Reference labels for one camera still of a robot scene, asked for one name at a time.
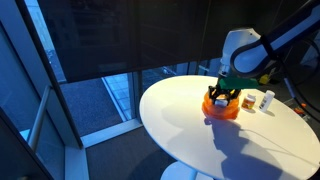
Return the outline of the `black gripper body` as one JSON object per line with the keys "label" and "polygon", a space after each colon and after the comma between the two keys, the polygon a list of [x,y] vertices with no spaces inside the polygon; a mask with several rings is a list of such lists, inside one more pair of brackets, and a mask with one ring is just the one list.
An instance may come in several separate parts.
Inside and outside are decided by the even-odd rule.
{"label": "black gripper body", "polygon": [[241,93],[240,89],[222,89],[219,85],[209,86],[208,87],[208,95],[209,95],[209,92],[211,92],[211,91],[216,91],[218,93],[218,96],[219,95],[226,95],[228,98],[229,98],[230,94],[233,94],[236,91],[239,91],[239,94]]}

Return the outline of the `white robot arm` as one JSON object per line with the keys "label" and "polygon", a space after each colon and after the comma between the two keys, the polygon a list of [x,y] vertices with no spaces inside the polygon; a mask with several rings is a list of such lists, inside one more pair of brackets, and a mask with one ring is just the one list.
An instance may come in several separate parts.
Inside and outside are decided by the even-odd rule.
{"label": "white robot arm", "polygon": [[217,85],[208,88],[212,104],[228,106],[242,89],[250,87],[249,79],[259,75],[279,53],[317,30],[319,11],[320,1],[308,0],[268,34],[259,35],[253,28],[229,31],[222,49]]}

